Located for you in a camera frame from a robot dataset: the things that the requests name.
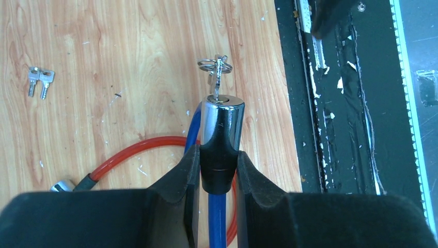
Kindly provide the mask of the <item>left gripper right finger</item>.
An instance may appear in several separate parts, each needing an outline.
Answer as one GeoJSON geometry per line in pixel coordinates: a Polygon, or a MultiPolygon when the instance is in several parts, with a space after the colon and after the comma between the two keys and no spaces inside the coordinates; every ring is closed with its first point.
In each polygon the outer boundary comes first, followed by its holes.
{"type": "Polygon", "coordinates": [[[403,197],[286,192],[243,151],[237,185],[239,247],[437,247],[403,197]]]}

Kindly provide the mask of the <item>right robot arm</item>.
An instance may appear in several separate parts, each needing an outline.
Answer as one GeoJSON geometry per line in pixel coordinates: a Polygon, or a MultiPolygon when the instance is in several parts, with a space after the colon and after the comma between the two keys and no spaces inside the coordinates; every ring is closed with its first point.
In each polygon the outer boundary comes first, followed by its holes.
{"type": "Polygon", "coordinates": [[[318,40],[324,39],[358,3],[355,0],[317,1],[315,13],[312,15],[311,35],[318,40]]]}

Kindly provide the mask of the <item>blue cable lock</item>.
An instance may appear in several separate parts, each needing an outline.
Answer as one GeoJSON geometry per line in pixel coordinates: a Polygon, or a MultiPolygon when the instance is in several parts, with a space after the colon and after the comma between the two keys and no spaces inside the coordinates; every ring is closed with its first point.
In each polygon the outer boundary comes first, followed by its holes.
{"type": "Polygon", "coordinates": [[[200,171],[208,193],[210,247],[227,247],[226,194],[238,164],[245,103],[242,99],[219,95],[205,97],[192,117],[185,142],[188,151],[200,140],[200,171]]]}

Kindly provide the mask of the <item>red cable lock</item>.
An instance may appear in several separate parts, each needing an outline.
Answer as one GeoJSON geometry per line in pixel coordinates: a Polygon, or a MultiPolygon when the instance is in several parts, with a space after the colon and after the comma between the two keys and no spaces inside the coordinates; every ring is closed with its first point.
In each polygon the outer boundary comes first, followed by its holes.
{"type": "MultiPolygon", "coordinates": [[[[87,174],[84,177],[85,180],[85,190],[92,189],[97,182],[105,176],[110,170],[114,167],[122,163],[124,160],[137,155],[143,151],[165,147],[165,146],[181,146],[185,147],[186,145],[192,146],[194,144],[200,144],[200,140],[197,138],[188,138],[184,136],[159,136],[154,138],[145,139],[143,141],[137,142],[120,152],[116,153],[101,165],[99,165],[95,170],[91,173],[87,174]]],[[[233,240],[237,236],[237,182],[236,178],[233,178],[231,184],[232,198],[233,198],[233,210],[232,210],[232,219],[226,231],[226,244],[230,246],[233,240]]]]}

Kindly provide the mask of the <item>blue lock silver keys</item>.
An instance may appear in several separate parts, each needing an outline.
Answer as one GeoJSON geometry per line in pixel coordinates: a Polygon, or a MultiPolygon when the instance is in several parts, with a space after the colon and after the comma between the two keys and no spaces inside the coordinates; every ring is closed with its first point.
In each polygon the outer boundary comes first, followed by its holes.
{"type": "Polygon", "coordinates": [[[200,70],[208,72],[207,83],[210,85],[210,95],[213,102],[222,102],[219,97],[219,89],[223,74],[232,72],[233,67],[227,62],[227,55],[215,55],[214,59],[198,59],[197,65],[200,70]]]}

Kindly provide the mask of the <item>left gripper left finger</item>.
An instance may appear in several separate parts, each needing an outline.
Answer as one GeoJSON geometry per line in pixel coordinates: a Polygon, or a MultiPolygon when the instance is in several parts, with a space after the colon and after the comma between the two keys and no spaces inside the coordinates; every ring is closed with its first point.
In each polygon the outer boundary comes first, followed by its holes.
{"type": "Polygon", "coordinates": [[[196,247],[199,148],[145,189],[30,192],[1,212],[1,247],[196,247]]]}

